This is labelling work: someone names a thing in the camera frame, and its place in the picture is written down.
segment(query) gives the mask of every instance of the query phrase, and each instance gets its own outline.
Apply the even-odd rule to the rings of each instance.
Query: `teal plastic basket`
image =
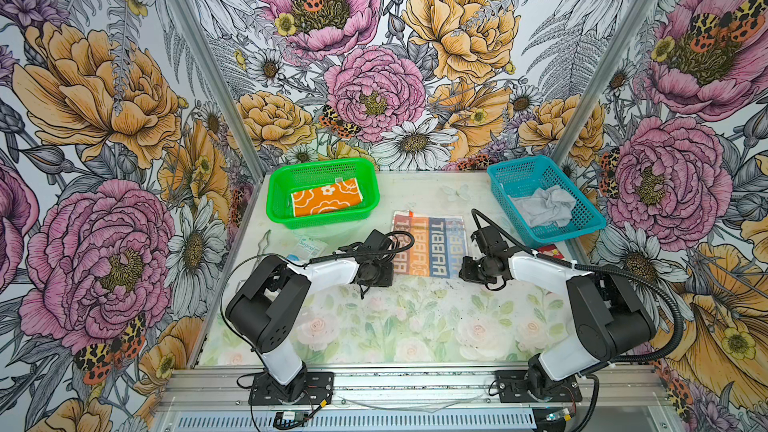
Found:
[[[529,247],[543,247],[590,234],[606,226],[605,217],[549,157],[533,156],[501,162],[490,166],[488,174],[491,177],[493,195],[518,231],[523,243]],[[532,196],[537,188],[547,189],[555,185],[568,190],[576,198],[576,206],[571,211],[571,221],[564,227],[555,224],[529,227],[509,197]]]

